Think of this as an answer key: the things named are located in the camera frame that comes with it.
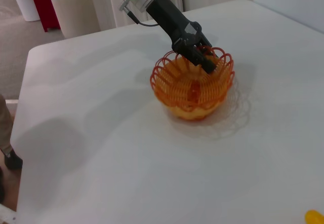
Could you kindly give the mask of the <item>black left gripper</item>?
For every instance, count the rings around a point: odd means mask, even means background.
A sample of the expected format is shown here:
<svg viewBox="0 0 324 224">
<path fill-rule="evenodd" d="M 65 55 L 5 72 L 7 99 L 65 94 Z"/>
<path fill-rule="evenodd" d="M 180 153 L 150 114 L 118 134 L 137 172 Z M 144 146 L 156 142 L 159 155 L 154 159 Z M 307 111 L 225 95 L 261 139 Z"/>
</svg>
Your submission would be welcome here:
<svg viewBox="0 0 324 224">
<path fill-rule="evenodd" d="M 207 74 L 216 69 L 216 64 L 207 58 L 213 49 L 199 23 L 188 20 L 171 0 L 153 0 L 146 11 L 170 37 L 176 53 L 200 65 Z"/>
</svg>

